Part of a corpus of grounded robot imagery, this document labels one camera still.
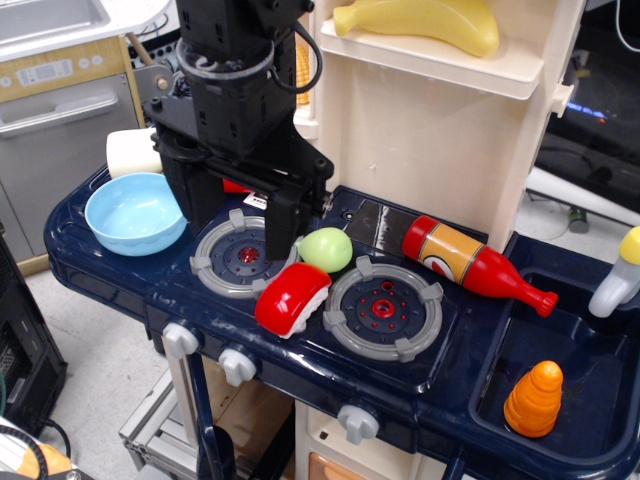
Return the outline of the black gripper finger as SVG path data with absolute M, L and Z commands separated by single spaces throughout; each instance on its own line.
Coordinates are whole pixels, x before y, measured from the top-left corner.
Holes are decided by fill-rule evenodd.
M 269 260 L 286 259 L 296 238 L 306 232 L 313 213 L 310 188 L 309 181 L 289 179 L 269 194 L 265 212 Z
M 225 202 L 223 180 L 207 155 L 161 153 L 164 175 L 193 234 L 199 234 Z

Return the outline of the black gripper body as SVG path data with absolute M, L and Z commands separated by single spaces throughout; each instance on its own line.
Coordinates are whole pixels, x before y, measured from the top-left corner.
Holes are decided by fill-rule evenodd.
M 156 127 L 160 158 L 161 153 L 207 155 L 207 165 L 222 180 L 267 198 L 285 180 L 309 181 L 312 216 L 324 214 L 334 166 L 297 131 L 294 94 L 272 80 L 193 81 L 190 95 L 154 98 L 143 109 Z

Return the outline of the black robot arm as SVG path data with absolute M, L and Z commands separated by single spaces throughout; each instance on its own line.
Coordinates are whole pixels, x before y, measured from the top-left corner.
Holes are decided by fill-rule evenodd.
M 169 186 L 194 231 L 233 182 L 266 197 L 266 254 L 287 257 L 330 202 L 332 162 L 297 131 L 296 42 L 310 1 L 181 1 L 176 56 L 190 95 L 147 101 Z

